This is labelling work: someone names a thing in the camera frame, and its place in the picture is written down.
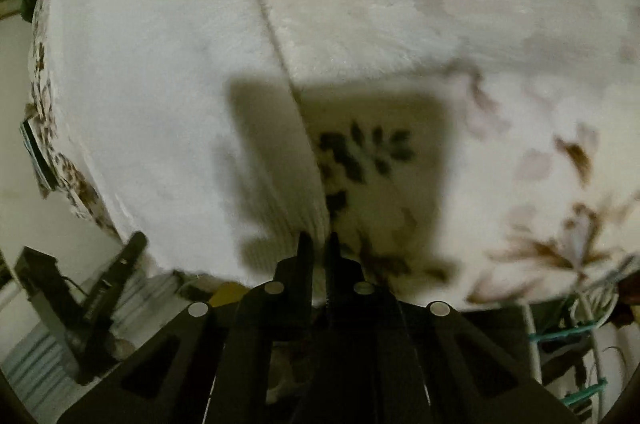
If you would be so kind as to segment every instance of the screw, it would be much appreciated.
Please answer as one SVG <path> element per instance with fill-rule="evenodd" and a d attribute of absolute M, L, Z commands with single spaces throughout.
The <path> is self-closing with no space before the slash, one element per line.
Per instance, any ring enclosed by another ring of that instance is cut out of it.
<path fill-rule="evenodd" d="M 451 307 L 449 307 L 449 305 L 447 305 L 444 301 L 434 301 L 431 305 L 429 305 L 429 310 L 434 316 L 443 318 L 444 316 L 449 315 L 449 313 L 451 312 Z"/>
<path fill-rule="evenodd" d="M 189 315 L 194 318 L 202 317 L 207 312 L 209 312 L 209 305 L 201 301 L 189 305 Z"/>
<path fill-rule="evenodd" d="M 369 294 L 373 294 L 375 288 L 368 281 L 359 281 L 356 285 L 353 286 L 353 290 L 355 290 L 356 294 L 360 294 L 361 296 L 368 296 Z"/>
<path fill-rule="evenodd" d="M 282 294 L 284 292 L 284 285 L 280 281 L 270 281 L 265 283 L 264 291 L 271 295 Z"/>

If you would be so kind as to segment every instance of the yellow object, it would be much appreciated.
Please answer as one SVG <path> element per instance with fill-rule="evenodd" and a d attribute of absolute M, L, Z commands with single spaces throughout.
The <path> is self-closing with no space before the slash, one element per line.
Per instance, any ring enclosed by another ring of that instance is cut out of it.
<path fill-rule="evenodd" d="M 242 299 L 250 289 L 230 281 L 223 283 L 216 293 L 209 300 L 209 305 L 212 307 L 221 307 L 222 305 L 229 305 L 229 303 L 236 303 Z"/>

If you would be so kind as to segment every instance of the black cable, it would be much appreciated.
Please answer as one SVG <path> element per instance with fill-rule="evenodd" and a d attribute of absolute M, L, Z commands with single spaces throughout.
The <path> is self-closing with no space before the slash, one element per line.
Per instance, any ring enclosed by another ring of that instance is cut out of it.
<path fill-rule="evenodd" d="M 73 281 L 69 276 L 63 276 L 62 279 L 71 283 L 71 285 L 76 287 L 84 295 L 85 298 L 87 297 L 87 293 L 82 289 L 82 287 L 79 286 L 78 283 Z"/>
<path fill-rule="evenodd" d="M 603 352 L 606 352 L 607 350 L 610 350 L 610 349 L 612 349 L 612 348 L 613 348 L 615 351 L 617 351 L 617 353 L 619 353 L 619 354 L 620 354 L 620 359 L 622 360 L 622 365 L 623 365 L 623 367 L 624 367 L 624 369 L 625 369 L 625 371 L 624 371 L 624 373 L 623 373 L 623 377 L 622 377 L 622 388 L 623 388 L 623 390 L 624 390 L 624 388 L 625 388 L 625 386 L 626 386 L 626 381 L 627 381 L 627 378 L 628 378 L 628 375 L 629 375 L 629 372 L 628 372 L 628 363 L 626 362 L 625 354 L 622 352 L 622 350 L 620 349 L 620 347 L 619 347 L 619 346 L 607 346 L 606 348 L 603 348 L 603 349 L 602 349 L 602 351 L 603 351 Z M 593 371 L 594 371 L 594 369 L 595 369 L 595 368 L 596 368 L 596 365 L 595 365 L 595 364 L 592 364 L 592 365 L 591 365 L 591 369 L 590 369 L 590 371 L 589 371 L 589 384 L 591 383 L 591 377 L 593 377 Z"/>

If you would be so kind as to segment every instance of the bed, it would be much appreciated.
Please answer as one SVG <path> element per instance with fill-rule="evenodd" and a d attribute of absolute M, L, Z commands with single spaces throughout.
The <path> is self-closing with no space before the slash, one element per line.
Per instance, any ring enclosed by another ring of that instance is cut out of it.
<path fill-rule="evenodd" d="M 255 285 L 300 230 L 459 309 L 635 267 L 640 0 L 38 0 L 33 33 L 47 163 L 150 274 Z"/>

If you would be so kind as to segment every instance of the white wall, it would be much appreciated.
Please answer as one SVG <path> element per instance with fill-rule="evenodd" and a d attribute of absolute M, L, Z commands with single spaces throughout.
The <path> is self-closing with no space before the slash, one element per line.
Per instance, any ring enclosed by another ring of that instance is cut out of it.
<path fill-rule="evenodd" d="M 30 36 L 20 17 L 0 21 L 0 249 L 11 267 L 24 245 L 51 254 L 65 275 L 81 282 L 120 246 L 73 216 L 62 194 L 40 197 L 19 131 L 30 86 Z M 1 309 L 0 362 L 37 322 L 24 293 Z"/>

